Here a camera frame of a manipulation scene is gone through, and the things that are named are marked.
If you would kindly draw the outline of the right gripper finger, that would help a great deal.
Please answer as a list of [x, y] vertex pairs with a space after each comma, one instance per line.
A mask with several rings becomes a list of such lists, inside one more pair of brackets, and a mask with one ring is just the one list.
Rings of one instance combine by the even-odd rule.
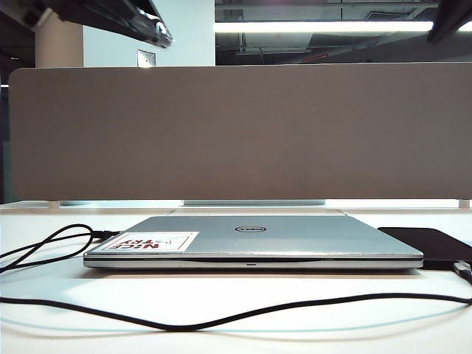
[[427, 35], [427, 42], [436, 44], [454, 34], [471, 19], [471, 0], [441, 0]]

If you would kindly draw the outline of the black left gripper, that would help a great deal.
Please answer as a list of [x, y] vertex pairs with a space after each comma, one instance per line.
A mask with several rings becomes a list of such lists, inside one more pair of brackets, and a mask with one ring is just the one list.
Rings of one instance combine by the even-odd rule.
[[[64, 21], [114, 32], [151, 44], [147, 32], [147, 18], [142, 15], [143, 4], [144, 1], [126, 0], [57, 1], [55, 12]], [[27, 7], [21, 19], [24, 24], [42, 24], [52, 13], [53, 9], [50, 7]]]

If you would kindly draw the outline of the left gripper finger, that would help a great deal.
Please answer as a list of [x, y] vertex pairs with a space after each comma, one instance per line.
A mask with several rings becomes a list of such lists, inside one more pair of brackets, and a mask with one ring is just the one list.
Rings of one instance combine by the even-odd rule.
[[144, 1], [142, 15], [147, 18], [149, 41], [155, 46], [171, 46], [173, 37], [152, 1]]

